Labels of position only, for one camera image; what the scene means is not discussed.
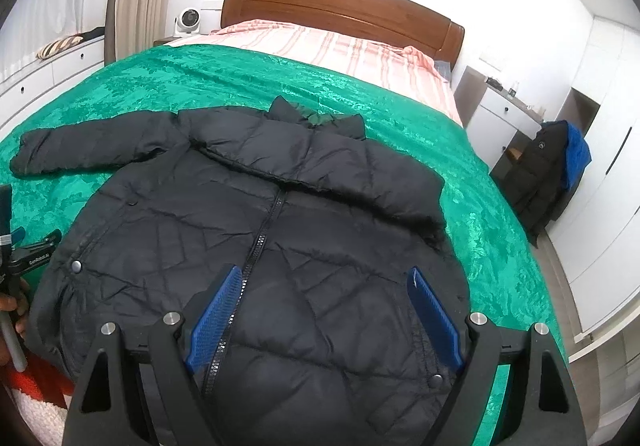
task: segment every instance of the human hand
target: human hand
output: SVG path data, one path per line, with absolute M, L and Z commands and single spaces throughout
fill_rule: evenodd
M 24 332 L 27 328 L 27 311 L 29 309 L 29 302 L 24 293 L 30 289 L 29 284 L 25 279 L 20 279 L 20 297 L 16 300 L 13 296 L 7 296 L 0 293 L 0 311 L 16 311 L 20 319 L 15 324 L 15 331 L 24 337 Z M 11 361 L 11 354 L 6 348 L 4 338 L 0 334 L 0 366 L 5 366 Z

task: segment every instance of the black puffer jacket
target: black puffer jacket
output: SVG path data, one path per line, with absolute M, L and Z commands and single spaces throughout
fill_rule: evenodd
M 564 194 L 567 133 L 566 121 L 546 123 L 500 184 L 504 198 L 534 245 Z
M 31 131 L 11 162 L 18 176 L 113 166 L 42 277 L 31 350 L 76 378 L 102 323 L 183 308 L 223 264 L 246 269 L 263 233 L 205 394 L 226 443 L 421 442 L 453 376 L 405 272 L 432 272 L 468 308 L 436 173 L 364 139 L 359 116 L 314 127 L 282 99 Z

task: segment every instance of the pink striped sheet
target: pink striped sheet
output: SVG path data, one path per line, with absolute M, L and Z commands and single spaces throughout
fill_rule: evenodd
M 382 42 L 354 38 L 270 20 L 249 20 L 169 43 L 218 44 L 283 56 L 353 76 L 428 105 L 462 125 L 449 83 L 418 49 L 395 48 Z

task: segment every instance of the wooden floor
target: wooden floor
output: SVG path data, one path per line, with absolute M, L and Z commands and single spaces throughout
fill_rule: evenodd
M 538 248 L 531 247 L 545 278 L 546 287 L 554 306 L 562 341 L 567 355 L 577 352 L 584 343 L 575 344 L 574 336 L 580 331 L 578 312 L 560 260 L 546 233 L 538 238 Z M 600 419 L 600 376 L 598 359 L 594 352 L 569 364 L 569 374 L 582 410 L 587 437 L 593 435 Z

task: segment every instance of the nightstand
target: nightstand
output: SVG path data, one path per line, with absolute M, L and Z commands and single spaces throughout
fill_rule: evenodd
M 174 40 L 178 40 L 178 36 L 167 36 L 166 38 L 161 38 L 160 40 L 155 40 L 154 41 L 154 47 L 155 46 L 164 46 L 165 44 L 168 44 L 169 42 L 172 42 Z
M 535 139 L 543 120 L 522 101 L 492 88 L 485 79 L 467 67 L 454 96 L 469 143 L 489 169 L 494 169 L 504 151 L 513 146 L 512 140 Z

